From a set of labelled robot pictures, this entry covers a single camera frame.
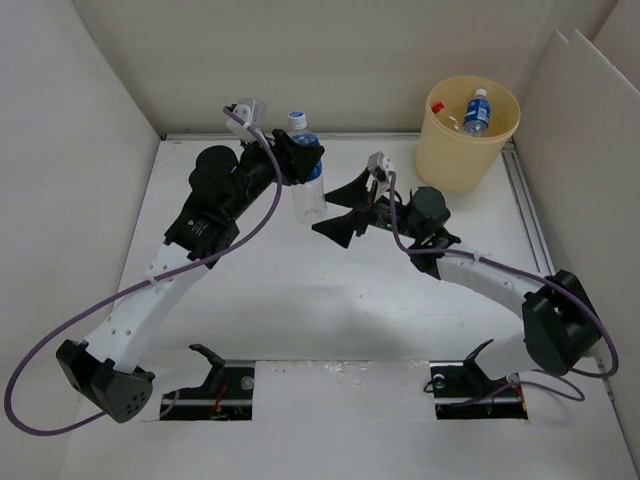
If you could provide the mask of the blue label bottle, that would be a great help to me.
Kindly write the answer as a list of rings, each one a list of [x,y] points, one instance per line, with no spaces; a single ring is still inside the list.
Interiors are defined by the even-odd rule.
[[[317,136],[308,128],[303,112],[288,114],[288,134],[298,144],[319,146]],[[291,187],[296,219],[306,225],[312,225],[325,218],[327,205],[324,197],[323,165],[319,160],[304,183]]]
[[[484,88],[478,88],[466,107],[463,130],[471,136],[481,137],[489,129],[490,118],[491,105],[487,91]]]

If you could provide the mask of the red label plastic bottle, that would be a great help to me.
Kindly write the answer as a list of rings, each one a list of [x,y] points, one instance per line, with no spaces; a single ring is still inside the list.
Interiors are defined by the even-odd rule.
[[[458,119],[450,112],[450,110],[440,101],[435,102],[431,106],[431,111],[438,121],[451,131],[460,133],[462,131]]]

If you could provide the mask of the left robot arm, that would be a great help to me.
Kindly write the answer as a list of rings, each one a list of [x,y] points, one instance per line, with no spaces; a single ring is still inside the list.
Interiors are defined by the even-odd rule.
[[[276,129],[265,145],[241,154],[224,145],[201,151],[188,182],[191,192],[164,235],[142,280],[83,340],[64,341],[56,359],[71,386],[117,423],[134,418],[153,391],[154,375],[140,359],[154,331],[182,296],[237,240],[241,215],[271,186],[307,180],[324,153]]]

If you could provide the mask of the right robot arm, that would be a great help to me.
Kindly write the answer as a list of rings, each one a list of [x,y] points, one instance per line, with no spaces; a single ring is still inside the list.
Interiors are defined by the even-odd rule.
[[[402,203],[395,193],[383,191],[383,183],[394,180],[394,173],[363,172],[326,196],[348,213],[312,229],[343,248],[369,227],[391,232],[396,242],[407,237],[411,245],[399,248],[419,272],[471,290],[521,321],[521,333],[489,339],[467,356],[462,381],[468,390],[483,394],[499,379],[534,369],[564,376],[603,338],[602,324],[575,275],[560,271],[540,277],[472,251],[447,231],[451,213],[441,192],[419,187]]]

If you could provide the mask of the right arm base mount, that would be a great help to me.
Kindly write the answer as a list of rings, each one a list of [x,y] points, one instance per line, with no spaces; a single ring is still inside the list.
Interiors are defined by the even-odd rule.
[[[518,376],[490,380],[463,361],[433,361],[429,371],[423,392],[432,396],[437,420],[528,419]]]

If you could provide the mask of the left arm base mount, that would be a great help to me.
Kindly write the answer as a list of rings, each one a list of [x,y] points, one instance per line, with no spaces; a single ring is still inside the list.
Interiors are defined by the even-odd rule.
[[[253,417],[255,361],[230,361],[199,386],[162,396],[160,421],[250,421]]]

